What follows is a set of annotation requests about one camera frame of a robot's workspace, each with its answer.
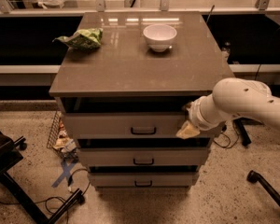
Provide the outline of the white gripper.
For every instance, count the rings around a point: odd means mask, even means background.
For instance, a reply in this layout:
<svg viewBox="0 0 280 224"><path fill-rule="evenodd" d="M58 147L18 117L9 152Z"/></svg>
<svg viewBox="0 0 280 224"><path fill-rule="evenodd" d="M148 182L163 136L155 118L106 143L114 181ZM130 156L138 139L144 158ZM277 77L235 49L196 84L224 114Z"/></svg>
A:
<svg viewBox="0 0 280 224"><path fill-rule="evenodd" d="M183 111L189 112L189 120L185 121L182 127L177 131L176 136L182 139L188 139L197 136L201 131L209 129L208 123L201 112L201 100L187 103L182 106Z"/></svg>

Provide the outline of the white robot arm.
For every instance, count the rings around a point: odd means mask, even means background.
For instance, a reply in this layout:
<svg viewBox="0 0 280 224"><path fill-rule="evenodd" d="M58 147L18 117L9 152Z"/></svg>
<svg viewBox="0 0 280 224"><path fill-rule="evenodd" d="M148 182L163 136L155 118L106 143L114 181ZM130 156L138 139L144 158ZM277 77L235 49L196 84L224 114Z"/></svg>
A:
<svg viewBox="0 0 280 224"><path fill-rule="evenodd" d="M280 132L280 98L256 80L224 78L211 94L186 105L188 119L176 133L188 139L216 128L220 123L239 118L259 121Z"/></svg>

